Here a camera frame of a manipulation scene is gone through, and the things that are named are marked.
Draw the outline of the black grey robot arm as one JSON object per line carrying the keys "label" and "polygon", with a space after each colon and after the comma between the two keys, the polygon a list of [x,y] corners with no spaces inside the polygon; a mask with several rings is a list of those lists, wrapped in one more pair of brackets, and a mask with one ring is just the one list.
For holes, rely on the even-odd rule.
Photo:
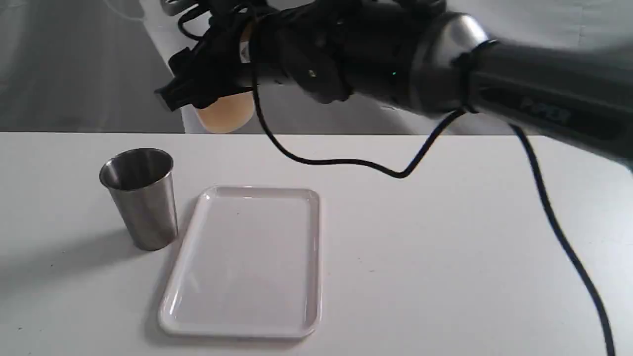
{"label": "black grey robot arm", "polygon": [[604,54],[489,38],[444,0],[163,0],[196,40],[170,58],[156,95],[206,108],[258,84],[295,84],[319,103],[361,94],[426,117],[495,115],[631,165],[632,65]]}

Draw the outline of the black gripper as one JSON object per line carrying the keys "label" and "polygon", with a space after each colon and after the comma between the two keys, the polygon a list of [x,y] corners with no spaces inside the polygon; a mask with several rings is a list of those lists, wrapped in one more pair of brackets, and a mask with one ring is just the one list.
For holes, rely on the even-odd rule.
{"label": "black gripper", "polygon": [[204,109],[254,85],[300,87],[278,32],[305,9],[266,0],[170,0],[168,15],[176,16],[178,30],[195,45],[168,60],[174,77],[154,95],[165,110],[176,111],[188,105]]}

